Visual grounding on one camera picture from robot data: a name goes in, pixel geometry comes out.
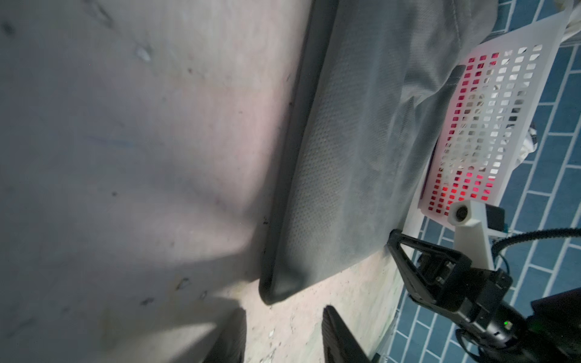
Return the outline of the white t shirt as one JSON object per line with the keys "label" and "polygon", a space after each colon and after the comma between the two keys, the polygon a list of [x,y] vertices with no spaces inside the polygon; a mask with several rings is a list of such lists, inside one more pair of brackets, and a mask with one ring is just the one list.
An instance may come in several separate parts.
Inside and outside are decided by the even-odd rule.
{"label": "white t shirt", "polygon": [[519,164],[523,163],[527,157],[534,153],[538,147],[538,140],[537,140],[537,129],[534,126],[530,126],[527,134],[525,136],[525,140],[523,145],[520,148],[517,161]]}

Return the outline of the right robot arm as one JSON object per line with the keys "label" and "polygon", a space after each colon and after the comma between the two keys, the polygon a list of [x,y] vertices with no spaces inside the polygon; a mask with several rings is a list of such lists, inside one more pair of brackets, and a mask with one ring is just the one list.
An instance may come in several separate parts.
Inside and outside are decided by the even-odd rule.
{"label": "right robot arm", "polygon": [[511,276],[477,269],[463,253],[403,234],[387,247],[410,299],[457,326],[460,345],[478,348],[476,362],[578,362],[580,290],[534,300],[523,317],[504,300]]}

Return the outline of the white plastic laundry basket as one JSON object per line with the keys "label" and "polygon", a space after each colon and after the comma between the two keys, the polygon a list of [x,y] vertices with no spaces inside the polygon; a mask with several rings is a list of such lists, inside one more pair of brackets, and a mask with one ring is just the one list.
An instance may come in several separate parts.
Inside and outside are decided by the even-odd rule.
{"label": "white plastic laundry basket", "polygon": [[425,216],[444,223],[454,203],[500,204],[570,13],[484,42],[461,62],[419,203]]}

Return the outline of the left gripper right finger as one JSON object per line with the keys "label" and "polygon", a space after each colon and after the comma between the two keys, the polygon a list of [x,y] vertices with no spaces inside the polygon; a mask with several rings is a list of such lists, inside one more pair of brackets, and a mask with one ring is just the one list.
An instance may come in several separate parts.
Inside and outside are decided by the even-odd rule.
{"label": "left gripper right finger", "polygon": [[330,305],[322,313],[322,341],[326,363],[370,363],[337,310]]}

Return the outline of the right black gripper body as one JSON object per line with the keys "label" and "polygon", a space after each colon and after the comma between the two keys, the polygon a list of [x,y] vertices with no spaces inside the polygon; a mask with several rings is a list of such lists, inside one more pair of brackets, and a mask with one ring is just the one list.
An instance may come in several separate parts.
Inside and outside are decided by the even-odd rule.
{"label": "right black gripper body", "polygon": [[415,301],[467,329],[487,329],[511,287],[502,269],[491,271],[456,265],[438,255],[422,253],[417,263],[428,295]]}

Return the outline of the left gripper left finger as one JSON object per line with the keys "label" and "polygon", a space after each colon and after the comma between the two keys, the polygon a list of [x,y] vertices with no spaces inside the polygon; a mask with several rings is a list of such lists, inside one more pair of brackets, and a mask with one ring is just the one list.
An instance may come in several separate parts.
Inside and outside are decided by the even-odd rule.
{"label": "left gripper left finger", "polygon": [[238,308],[222,329],[216,343],[204,359],[204,363],[242,363],[245,361],[247,342],[247,313]]}

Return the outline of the grey t shirt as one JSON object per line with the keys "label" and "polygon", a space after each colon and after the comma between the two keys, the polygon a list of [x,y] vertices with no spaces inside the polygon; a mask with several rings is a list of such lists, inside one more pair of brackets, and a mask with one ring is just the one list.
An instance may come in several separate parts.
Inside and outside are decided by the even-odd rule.
{"label": "grey t shirt", "polygon": [[460,63],[496,1],[315,1],[259,294],[279,303],[379,251],[402,228]]}

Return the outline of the red t shirt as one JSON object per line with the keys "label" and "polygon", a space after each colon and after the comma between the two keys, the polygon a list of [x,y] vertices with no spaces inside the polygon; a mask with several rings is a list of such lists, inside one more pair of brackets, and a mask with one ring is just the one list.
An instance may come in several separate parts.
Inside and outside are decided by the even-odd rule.
{"label": "red t shirt", "polygon": [[436,149],[434,188],[428,210],[449,216],[455,202],[493,202],[499,163],[499,54],[469,57],[450,101]]}

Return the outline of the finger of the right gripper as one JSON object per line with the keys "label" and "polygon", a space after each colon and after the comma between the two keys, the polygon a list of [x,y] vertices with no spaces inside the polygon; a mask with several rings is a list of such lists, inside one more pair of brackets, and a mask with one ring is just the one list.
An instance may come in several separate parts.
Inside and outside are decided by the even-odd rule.
{"label": "finger of the right gripper", "polygon": [[403,234],[390,233],[387,247],[408,292],[429,306],[441,306],[472,261],[463,253]]}

